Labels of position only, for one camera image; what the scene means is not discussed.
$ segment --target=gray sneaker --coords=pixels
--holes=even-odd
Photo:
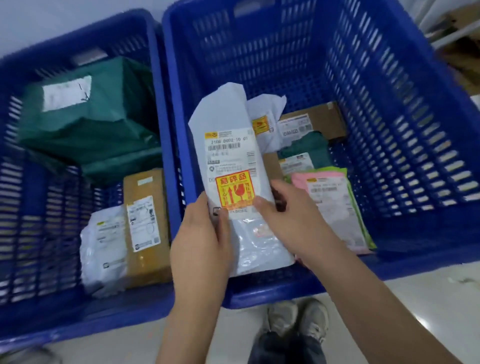
[[[267,308],[264,331],[273,331],[280,337],[283,337],[295,326],[298,314],[299,308],[293,301],[282,301],[271,304]]]
[[[299,333],[323,342],[328,330],[327,308],[318,300],[310,301],[300,319]]]

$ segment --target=person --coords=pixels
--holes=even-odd
[[[369,364],[460,363],[335,235],[305,191],[283,181],[271,185],[285,200],[285,211],[258,196],[253,205],[326,288]],[[229,227],[223,209],[214,229],[205,192],[187,206],[170,251],[175,303],[157,364],[205,362],[233,261]],[[295,307],[284,302],[269,308],[269,332],[255,342],[249,363],[326,363],[320,344],[327,315],[318,301],[307,305],[287,349],[282,342],[297,319]]]

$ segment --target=hand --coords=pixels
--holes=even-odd
[[[233,262],[228,211],[215,231],[205,192],[185,209],[170,250],[175,305],[220,309]]]
[[[309,267],[314,252],[341,243],[305,190],[280,180],[272,180],[271,185],[287,203],[286,210],[278,212],[260,196],[255,196],[253,205],[288,251]]]

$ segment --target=person's left hand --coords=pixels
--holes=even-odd
[[[170,250],[175,305],[219,309],[233,262],[228,211],[222,209],[215,231],[205,192],[185,210]]]

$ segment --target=basket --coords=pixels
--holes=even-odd
[[[396,0],[189,0],[162,25],[187,203],[202,97],[237,82],[285,113],[336,100],[348,138],[330,152],[378,246],[365,263],[393,279],[480,259],[480,114]],[[224,306],[322,291],[297,264],[230,279]]]
[[[90,188],[77,168],[54,176],[16,143],[28,83],[119,55],[152,68],[172,236],[180,226],[165,50],[150,13],[128,11],[0,60],[0,353],[159,319],[173,305],[171,284],[104,300],[84,293],[80,231],[93,211],[123,203],[121,183]]]

